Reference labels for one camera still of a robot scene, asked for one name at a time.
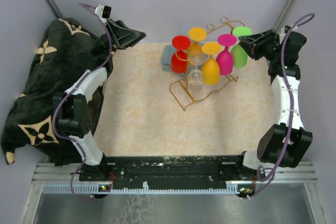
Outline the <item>green plastic wine glass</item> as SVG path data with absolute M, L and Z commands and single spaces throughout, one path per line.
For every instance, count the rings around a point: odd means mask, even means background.
M 249 36 L 252 35 L 252 30 L 249 27 L 246 26 L 240 26 L 240 27 L 236 27 L 233 29 L 232 34 L 237 38 L 241 37 L 241 36 Z M 239 45 L 239 43 L 237 42 L 237 44 L 231 49 L 231 54 L 233 57 L 233 67 L 234 68 L 242 68 L 245 65 L 247 65 L 247 58 L 248 55 L 247 53 L 244 51 L 244 49 Z

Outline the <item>pink plastic wine glass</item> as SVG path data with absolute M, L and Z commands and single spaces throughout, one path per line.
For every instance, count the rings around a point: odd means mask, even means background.
M 217 55 L 216 61 L 220 67 L 220 74 L 226 76 L 233 71 L 233 57 L 229 48 L 236 44 L 237 38 L 232 34 L 222 34 L 218 37 L 217 42 L 224 47 L 224 50 Z

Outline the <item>yellow plastic wine glass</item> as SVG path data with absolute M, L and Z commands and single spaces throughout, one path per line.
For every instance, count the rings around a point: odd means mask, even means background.
M 219 54 L 220 51 L 221 45 L 217 42 L 207 42 L 202 46 L 202 52 L 209 56 L 202 66 L 205 84 L 215 85 L 220 80 L 220 66 L 213 58 L 213 56 Z

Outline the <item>orange plastic wine glass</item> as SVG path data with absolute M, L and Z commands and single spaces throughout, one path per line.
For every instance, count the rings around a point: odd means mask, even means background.
M 189 46 L 188 52 L 201 52 L 202 46 L 200 44 L 200 41 L 203 41 L 207 37 L 207 32 L 205 29 L 201 27 L 193 27 L 189 30 L 188 36 L 190 38 L 191 45 Z

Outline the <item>red plastic wine glass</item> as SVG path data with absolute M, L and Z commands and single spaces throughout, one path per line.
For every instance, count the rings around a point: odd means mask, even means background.
M 187 53 L 191 45 L 190 39 L 183 35 L 175 36 L 172 39 L 172 46 L 175 53 L 172 55 L 170 67 L 175 73 L 184 73 L 187 69 Z

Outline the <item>clear glass wine glass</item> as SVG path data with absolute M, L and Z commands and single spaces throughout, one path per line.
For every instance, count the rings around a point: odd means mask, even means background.
M 201 51 L 190 52 L 188 55 L 188 61 L 190 66 L 194 67 L 187 77 L 188 89 L 190 92 L 197 92 L 203 86 L 204 74 L 198 67 L 204 63 L 204 55 Z

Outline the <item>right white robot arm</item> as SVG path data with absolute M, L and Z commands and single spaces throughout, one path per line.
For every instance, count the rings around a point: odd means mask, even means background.
M 251 59 L 265 57 L 269 61 L 268 74 L 275 101 L 273 126 L 260 139 L 257 149 L 245 152 L 243 161 L 234 167 L 235 175 L 242 180 L 248 179 L 261 164 L 276 163 L 288 131 L 290 139 L 280 167 L 297 167 L 313 140 L 300 118 L 298 99 L 301 74 L 296 62 L 307 39 L 298 32 L 291 32 L 288 39 L 284 37 L 271 29 L 238 38 Z

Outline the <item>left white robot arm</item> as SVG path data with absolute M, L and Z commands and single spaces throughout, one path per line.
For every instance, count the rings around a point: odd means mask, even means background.
M 113 63 L 109 57 L 95 67 L 92 60 L 103 51 L 112 56 L 116 50 L 133 47 L 146 37 L 144 32 L 127 27 L 121 20 L 109 18 L 103 27 L 106 33 L 79 53 L 81 59 L 89 60 L 82 76 L 66 91 L 54 95 L 52 117 L 54 134 L 75 146 L 82 162 L 92 166 L 90 173 L 98 180 L 108 177 L 109 167 L 102 163 L 104 154 L 93 139 L 89 100 L 112 73 Z

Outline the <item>folded light blue jeans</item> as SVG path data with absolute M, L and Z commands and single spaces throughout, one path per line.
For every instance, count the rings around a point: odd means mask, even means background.
M 172 45 L 166 45 L 163 49 L 161 64 L 162 70 L 172 72 L 171 70 L 171 59 L 175 54 L 176 49 Z

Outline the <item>black floral blanket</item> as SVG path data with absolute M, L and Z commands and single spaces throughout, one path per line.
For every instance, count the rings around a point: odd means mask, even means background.
M 53 97 L 70 88 L 84 73 L 89 60 L 80 51 L 99 37 L 74 19 L 55 19 L 46 29 L 31 63 L 25 88 L 8 113 L 1 136 L 6 164 L 15 161 L 15 151 L 31 145 L 57 166 L 80 163 L 75 146 L 53 132 Z M 98 67 L 107 58 L 103 51 L 92 60 Z

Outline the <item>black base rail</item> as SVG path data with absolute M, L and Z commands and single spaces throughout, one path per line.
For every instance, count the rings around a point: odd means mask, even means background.
M 84 165 L 82 182 L 112 183 L 114 189 L 225 189 L 228 181 L 251 183 L 256 170 L 243 166 L 243 155 L 104 157 L 96 166 Z

